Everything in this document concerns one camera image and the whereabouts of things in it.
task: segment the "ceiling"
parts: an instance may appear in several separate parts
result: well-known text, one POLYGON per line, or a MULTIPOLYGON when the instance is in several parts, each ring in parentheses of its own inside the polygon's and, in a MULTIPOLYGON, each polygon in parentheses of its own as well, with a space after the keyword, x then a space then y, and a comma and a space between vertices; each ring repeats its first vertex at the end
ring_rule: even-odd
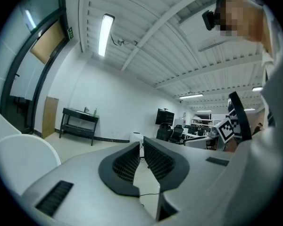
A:
POLYGON ((80 0, 80 37, 83 51, 97 60, 179 99, 189 93, 203 97, 186 99, 192 110, 226 113, 228 94, 237 91, 245 108, 260 108, 262 47, 218 31, 207 31, 202 13, 214 10, 216 0, 80 0), (98 55, 102 16, 116 17, 105 57, 98 55))

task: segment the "television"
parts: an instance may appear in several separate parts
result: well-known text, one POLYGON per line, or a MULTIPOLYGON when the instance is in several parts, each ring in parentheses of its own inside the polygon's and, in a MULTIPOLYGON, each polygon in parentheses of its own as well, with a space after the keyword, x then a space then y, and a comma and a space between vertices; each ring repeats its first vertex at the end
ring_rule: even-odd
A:
POLYGON ((169 123, 172 126, 173 120, 174 120, 174 113, 158 109, 156 122, 155 122, 156 125, 160 125, 162 123, 169 123))

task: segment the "exit sign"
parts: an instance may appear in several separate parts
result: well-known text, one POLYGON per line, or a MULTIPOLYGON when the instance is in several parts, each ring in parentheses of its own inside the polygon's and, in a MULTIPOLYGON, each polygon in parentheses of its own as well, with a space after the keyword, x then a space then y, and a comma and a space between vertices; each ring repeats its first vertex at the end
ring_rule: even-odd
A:
POLYGON ((68 36, 69 39, 72 39, 74 37, 74 33, 72 32, 72 27, 68 29, 68 36))

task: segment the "cable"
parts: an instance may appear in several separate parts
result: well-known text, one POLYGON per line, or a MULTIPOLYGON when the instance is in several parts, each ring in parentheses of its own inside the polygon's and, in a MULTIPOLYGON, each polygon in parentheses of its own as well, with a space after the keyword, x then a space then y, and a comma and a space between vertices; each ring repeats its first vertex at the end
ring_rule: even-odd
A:
POLYGON ((157 195, 157 194, 142 194, 142 195, 140 195, 140 197, 144 196, 144 195, 157 195))
MULTIPOLYGON (((112 37, 112 34, 110 33, 110 36, 111 36, 111 39, 112 39, 112 42, 114 43, 114 40, 113 40, 113 37, 112 37)), ((118 44, 114 43, 116 46, 118 46, 118 44)))

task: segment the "cardboard panel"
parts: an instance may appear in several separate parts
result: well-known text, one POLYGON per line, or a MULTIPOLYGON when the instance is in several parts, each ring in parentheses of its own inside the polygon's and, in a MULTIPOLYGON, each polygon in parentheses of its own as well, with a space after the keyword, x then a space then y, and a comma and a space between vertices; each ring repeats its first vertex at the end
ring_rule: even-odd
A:
POLYGON ((46 97, 43 113, 42 138, 46 138, 55 132, 57 107, 58 99, 46 97))
POLYGON ((64 38, 60 21, 57 21, 39 38, 30 51, 46 64, 54 49, 64 38))

